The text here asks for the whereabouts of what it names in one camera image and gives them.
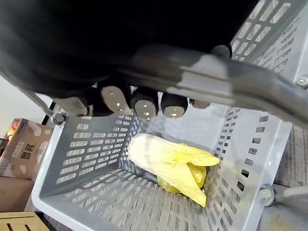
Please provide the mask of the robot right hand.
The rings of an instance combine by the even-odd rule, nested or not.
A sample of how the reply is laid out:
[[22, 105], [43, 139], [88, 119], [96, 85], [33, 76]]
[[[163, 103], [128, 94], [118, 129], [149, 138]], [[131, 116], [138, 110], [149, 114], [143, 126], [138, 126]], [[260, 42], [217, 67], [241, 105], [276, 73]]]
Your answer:
[[119, 73], [139, 49], [164, 44], [204, 53], [231, 41], [255, 0], [3, 0], [0, 73], [24, 90], [61, 103], [76, 98], [83, 114], [113, 113], [102, 97], [112, 86], [125, 107], [159, 107], [157, 91], [131, 92]]

